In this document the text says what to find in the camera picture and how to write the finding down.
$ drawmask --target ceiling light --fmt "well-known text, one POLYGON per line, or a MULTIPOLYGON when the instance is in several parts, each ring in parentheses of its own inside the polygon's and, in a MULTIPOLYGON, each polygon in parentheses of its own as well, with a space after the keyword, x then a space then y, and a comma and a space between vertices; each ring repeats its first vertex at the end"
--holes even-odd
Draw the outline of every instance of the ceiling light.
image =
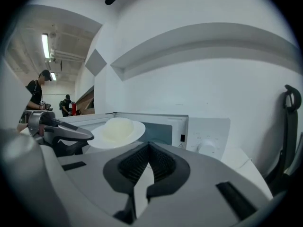
POLYGON ((54 81, 56 81, 56 80, 57 80, 57 78, 56 78, 55 73, 51 72, 51 75, 52 75, 53 80, 54 80, 54 81))
POLYGON ((42 45, 45 58, 49 58, 49 50, 48 50, 48 34, 42 34, 42 45))

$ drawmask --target black backpack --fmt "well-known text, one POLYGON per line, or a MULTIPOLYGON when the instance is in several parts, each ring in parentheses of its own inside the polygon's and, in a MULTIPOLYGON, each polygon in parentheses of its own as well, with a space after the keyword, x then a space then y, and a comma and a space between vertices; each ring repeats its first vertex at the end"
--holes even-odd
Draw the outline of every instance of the black backpack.
POLYGON ((65 99, 63 101, 60 101, 60 103, 59 103, 59 109, 60 110, 62 110, 63 104, 65 104, 65 99))

